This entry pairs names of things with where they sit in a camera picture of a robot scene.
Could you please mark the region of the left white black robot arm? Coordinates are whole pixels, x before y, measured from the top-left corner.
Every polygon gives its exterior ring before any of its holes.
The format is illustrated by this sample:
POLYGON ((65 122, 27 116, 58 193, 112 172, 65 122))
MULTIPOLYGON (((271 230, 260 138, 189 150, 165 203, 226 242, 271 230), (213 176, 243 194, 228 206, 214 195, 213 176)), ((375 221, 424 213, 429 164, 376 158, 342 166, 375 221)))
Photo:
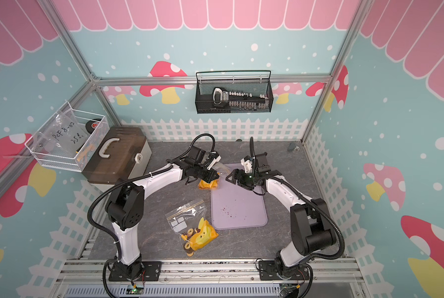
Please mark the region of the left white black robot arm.
POLYGON ((213 166, 221 156, 215 151, 216 141, 213 135, 204 133, 196 136, 188 149, 181 155, 167 160, 167 165, 159 170, 136 178, 117 182, 104 191, 90 205, 87 211, 87 221, 91 226, 105 232, 116 245, 116 258, 108 260, 108 266, 113 268, 129 281, 134 281, 145 273, 145 266, 138 247, 138 224, 143 218, 145 199, 156 191, 190 178, 210 183, 219 178, 213 166), (105 212, 112 228, 109 229, 93 218, 94 209, 106 196, 109 196, 105 212))

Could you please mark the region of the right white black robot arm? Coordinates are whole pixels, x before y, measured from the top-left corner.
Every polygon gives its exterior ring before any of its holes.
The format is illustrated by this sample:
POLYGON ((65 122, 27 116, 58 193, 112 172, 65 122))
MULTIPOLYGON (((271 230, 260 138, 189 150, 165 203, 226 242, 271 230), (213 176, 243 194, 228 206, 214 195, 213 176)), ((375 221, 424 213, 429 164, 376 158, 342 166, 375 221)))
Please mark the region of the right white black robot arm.
POLYGON ((250 154, 241 160, 244 168, 233 170, 226 181, 248 191, 260 187, 290 212, 291 242, 276 254, 276 273, 288 279, 314 258, 341 258, 346 244, 341 229, 330 217, 326 202, 305 196, 280 171, 273 170, 267 154, 256 153, 253 138, 249 141, 249 150, 250 154))

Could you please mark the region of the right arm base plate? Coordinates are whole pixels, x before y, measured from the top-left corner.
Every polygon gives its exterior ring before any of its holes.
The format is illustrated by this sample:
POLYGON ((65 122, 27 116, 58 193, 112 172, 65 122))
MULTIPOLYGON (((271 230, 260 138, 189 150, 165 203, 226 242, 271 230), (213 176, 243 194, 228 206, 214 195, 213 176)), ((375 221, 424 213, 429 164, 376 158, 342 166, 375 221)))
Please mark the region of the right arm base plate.
POLYGON ((308 269, 302 266, 286 267, 280 260, 257 259, 255 267, 262 281, 307 281, 310 279, 308 269))

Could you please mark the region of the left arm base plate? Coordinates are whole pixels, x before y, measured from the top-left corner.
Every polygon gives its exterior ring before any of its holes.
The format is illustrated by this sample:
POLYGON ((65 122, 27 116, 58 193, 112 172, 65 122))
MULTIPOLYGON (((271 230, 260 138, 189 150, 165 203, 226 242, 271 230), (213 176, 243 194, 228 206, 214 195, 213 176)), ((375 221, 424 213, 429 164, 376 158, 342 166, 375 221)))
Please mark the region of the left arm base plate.
POLYGON ((110 266, 109 281, 158 281, 161 267, 160 261, 136 261, 131 265, 116 263, 110 266))

